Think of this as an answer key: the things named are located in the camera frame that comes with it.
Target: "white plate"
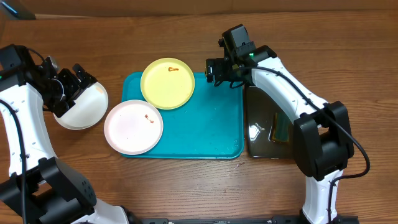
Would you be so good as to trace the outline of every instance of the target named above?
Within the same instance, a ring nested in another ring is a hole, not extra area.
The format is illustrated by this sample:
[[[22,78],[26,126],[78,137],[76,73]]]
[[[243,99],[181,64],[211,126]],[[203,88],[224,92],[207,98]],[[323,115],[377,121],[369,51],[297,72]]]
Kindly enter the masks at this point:
[[[71,130],[81,130],[96,124],[108,109],[108,94],[99,82],[87,88],[61,118],[55,119],[61,126]]]
[[[105,120],[105,138],[116,151],[138,155],[152,149],[163,133],[163,119],[151,104],[129,100],[115,106]]]

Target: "tray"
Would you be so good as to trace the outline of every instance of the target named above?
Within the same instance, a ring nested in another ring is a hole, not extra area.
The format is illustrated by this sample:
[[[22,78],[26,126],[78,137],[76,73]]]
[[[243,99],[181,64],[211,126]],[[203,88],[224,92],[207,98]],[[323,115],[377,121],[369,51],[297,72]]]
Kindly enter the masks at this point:
[[[142,72],[124,81],[122,102],[144,100]],[[214,87],[204,73],[194,73],[195,90],[183,106],[159,110],[164,130],[159,143],[150,151],[130,156],[152,159],[234,159],[244,148],[243,91],[230,89],[229,83]]]

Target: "plate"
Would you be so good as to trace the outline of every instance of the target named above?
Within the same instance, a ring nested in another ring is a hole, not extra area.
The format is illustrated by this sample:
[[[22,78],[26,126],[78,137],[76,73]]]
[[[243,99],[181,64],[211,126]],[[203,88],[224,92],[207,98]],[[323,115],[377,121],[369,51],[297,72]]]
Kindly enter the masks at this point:
[[[152,62],[141,77],[141,92],[145,100],[163,110],[184,105],[194,88],[193,72],[186,63],[175,58]]]
[[[61,126],[71,130],[81,130],[96,124],[108,109],[108,94],[99,82],[88,87],[61,118],[54,115]]]
[[[138,155],[152,149],[163,133],[159,111],[142,100],[129,100],[115,106],[105,120],[105,138],[116,151]]]

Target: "table surface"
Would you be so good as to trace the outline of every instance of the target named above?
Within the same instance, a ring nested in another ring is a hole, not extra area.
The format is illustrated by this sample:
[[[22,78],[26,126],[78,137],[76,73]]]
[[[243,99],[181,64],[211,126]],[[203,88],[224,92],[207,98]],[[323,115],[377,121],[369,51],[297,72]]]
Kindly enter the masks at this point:
[[[1,47],[26,45],[65,68],[80,63],[107,89],[109,111],[130,73],[163,57],[202,72],[207,58],[223,55],[221,33],[243,23],[257,46],[275,50],[308,89],[348,108],[372,168],[366,177],[340,182],[339,213],[358,215],[361,223],[398,223],[397,21],[394,11],[7,21]],[[304,203],[305,179],[294,161],[251,159],[247,150],[232,161],[127,159],[106,143],[104,119],[82,131],[62,128],[50,113],[45,122],[59,158],[90,180],[98,198],[141,218],[295,215]],[[9,156],[0,125],[2,182]],[[345,173],[363,169],[356,149]],[[0,222],[21,218],[2,203]]]

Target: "wood grain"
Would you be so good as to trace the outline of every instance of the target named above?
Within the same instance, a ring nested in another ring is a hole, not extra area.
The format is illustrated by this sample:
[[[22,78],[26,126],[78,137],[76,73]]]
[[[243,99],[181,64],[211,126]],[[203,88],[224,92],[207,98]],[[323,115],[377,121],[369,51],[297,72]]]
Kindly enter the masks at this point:
[[[372,169],[340,183],[338,211],[358,215],[361,223],[398,223],[397,21],[396,11],[9,21],[1,46],[32,47],[66,68],[80,63],[107,89],[110,110],[130,73],[162,57],[202,72],[207,58],[223,54],[221,33],[243,23],[252,40],[274,49],[310,90],[347,106]],[[138,217],[270,217],[298,214],[303,205],[304,176],[293,161],[251,159],[246,150],[233,161],[126,159],[107,145],[103,120],[82,131],[62,128],[48,113],[45,121],[59,158],[85,175],[99,198]],[[3,126],[0,181],[9,166]],[[346,173],[363,169],[356,151]],[[0,221],[21,219],[1,204]]]
[[[395,0],[21,1],[35,14],[92,17],[398,9],[398,1]]]

